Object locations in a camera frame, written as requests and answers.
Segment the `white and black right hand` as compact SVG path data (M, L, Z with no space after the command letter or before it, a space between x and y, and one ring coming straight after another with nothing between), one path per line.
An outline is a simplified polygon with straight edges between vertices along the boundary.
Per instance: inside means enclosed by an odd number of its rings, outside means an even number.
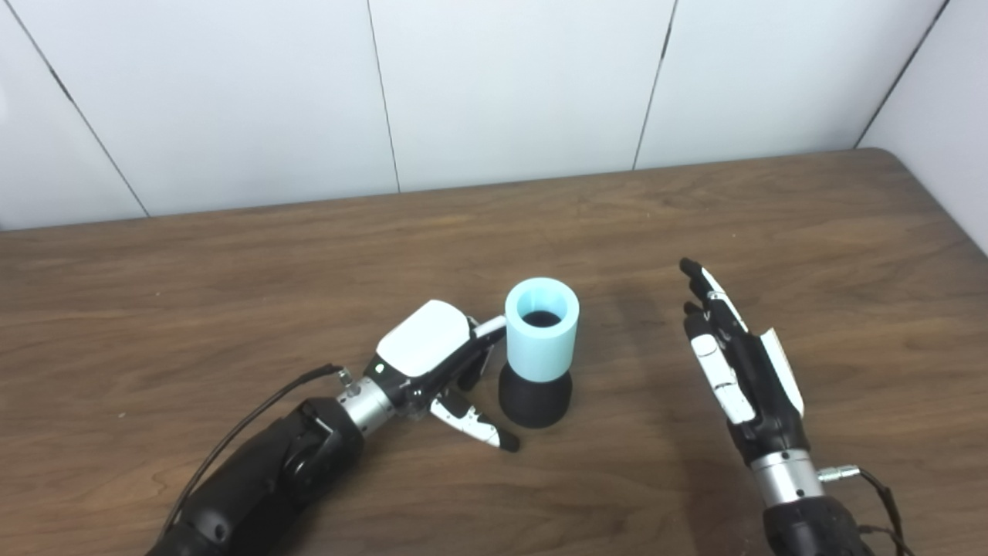
M804 398L776 331L749 330L719 282L698 261L682 258L678 268L699 300L685 303L682 326L744 463L777 452L808 452Z

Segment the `white and black left hand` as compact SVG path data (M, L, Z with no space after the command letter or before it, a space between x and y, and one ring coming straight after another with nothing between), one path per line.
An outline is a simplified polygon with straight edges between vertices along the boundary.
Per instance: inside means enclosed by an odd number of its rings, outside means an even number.
M479 323L444 300L427 300L378 341L356 394L339 401L364 436L393 416L427 415L487 446L516 452L521 441L467 398L507 334L502 314Z

